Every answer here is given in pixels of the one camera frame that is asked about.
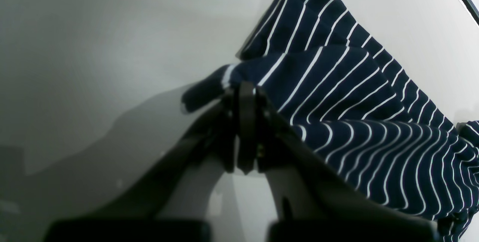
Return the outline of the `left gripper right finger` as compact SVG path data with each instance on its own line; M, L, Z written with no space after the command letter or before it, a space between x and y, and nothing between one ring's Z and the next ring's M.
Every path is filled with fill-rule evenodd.
M309 149L257 87L259 172L278 220L269 242L437 242L429 221L373 203L354 191Z

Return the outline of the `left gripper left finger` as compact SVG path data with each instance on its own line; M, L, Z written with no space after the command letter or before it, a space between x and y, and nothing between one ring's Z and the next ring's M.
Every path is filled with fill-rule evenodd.
M257 87L242 82L203 113L166 155L110 203L57 221L45 242L210 242L210 194L257 155Z

